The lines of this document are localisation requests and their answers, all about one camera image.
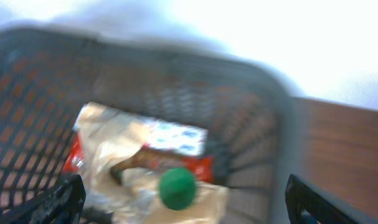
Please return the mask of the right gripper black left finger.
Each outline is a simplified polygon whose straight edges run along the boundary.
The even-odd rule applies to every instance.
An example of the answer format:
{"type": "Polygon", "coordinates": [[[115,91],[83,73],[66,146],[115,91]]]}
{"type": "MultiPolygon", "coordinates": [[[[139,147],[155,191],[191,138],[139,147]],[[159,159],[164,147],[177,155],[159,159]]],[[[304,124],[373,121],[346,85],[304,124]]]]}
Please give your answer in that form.
{"type": "Polygon", "coordinates": [[[86,199],[83,180],[74,174],[0,216],[0,224],[78,223],[86,199]]]}

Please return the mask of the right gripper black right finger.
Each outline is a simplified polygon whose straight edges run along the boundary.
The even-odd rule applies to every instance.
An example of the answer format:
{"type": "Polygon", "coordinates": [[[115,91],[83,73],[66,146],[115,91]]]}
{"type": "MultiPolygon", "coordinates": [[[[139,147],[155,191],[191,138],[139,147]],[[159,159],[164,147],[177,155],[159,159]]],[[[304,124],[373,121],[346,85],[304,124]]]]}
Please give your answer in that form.
{"type": "Polygon", "coordinates": [[[291,224],[378,224],[378,219],[294,174],[288,178],[285,202],[291,224]]]}

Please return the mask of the beige grain bag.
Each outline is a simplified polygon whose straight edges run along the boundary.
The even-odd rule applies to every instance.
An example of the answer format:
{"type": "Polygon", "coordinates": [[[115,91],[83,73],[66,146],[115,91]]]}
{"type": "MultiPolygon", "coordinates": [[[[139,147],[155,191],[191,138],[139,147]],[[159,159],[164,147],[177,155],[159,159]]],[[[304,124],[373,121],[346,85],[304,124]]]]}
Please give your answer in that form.
{"type": "Polygon", "coordinates": [[[146,169],[128,169],[123,184],[104,171],[84,179],[86,201],[82,217],[93,223],[219,223],[225,215],[229,190],[197,182],[193,203],[184,210],[171,210],[158,192],[160,175],[146,169]]]}

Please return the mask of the orange spaghetti packet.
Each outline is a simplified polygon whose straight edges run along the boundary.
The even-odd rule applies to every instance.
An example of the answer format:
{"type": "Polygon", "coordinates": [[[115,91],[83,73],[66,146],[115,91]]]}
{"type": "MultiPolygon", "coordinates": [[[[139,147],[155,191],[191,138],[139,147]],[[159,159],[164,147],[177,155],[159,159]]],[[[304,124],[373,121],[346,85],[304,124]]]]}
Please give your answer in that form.
{"type": "MultiPolygon", "coordinates": [[[[84,155],[77,135],[62,172],[79,173],[83,161],[84,155]]],[[[197,180],[212,183],[214,181],[212,164],[213,158],[210,156],[205,158],[185,156],[171,151],[151,149],[143,144],[134,156],[111,167],[109,174],[116,183],[121,185],[123,173],[127,169],[143,168],[155,172],[166,172],[175,167],[183,167],[191,171],[197,180]]]]}

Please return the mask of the green lid glass jar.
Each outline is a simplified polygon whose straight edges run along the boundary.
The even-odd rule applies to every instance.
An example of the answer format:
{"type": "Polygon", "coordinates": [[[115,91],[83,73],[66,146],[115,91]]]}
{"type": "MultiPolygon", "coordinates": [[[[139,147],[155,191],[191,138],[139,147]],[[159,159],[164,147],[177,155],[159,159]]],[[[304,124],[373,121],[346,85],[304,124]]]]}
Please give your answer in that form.
{"type": "Polygon", "coordinates": [[[169,169],[159,180],[158,192],[159,198],[168,209],[184,210],[196,197],[196,178],[185,168],[169,169]]]}

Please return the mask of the tissue pocket pack bundle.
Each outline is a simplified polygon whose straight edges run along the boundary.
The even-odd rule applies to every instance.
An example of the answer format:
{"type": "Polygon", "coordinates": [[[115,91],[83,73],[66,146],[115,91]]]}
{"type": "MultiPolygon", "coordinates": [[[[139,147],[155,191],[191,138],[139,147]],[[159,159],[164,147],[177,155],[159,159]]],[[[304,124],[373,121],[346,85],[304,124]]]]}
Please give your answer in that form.
{"type": "Polygon", "coordinates": [[[204,153],[208,130],[152,117],[137,118],[150,128],[145,146],[185,156],[197,157],[204,153]]]}

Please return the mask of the beige powder bag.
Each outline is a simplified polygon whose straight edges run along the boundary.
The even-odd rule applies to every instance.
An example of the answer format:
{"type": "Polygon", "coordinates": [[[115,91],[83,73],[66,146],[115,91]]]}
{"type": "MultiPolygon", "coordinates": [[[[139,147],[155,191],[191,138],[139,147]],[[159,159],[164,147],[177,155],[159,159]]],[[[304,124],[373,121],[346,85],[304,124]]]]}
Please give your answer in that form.
{"type": "Polygon", "coordinates": [[[110,168],[134,156],[151,132],[136,116],[94,102],[82,107],[74,128],[84,155],[79,174],[89,189],[109,179],[110,168]]]}

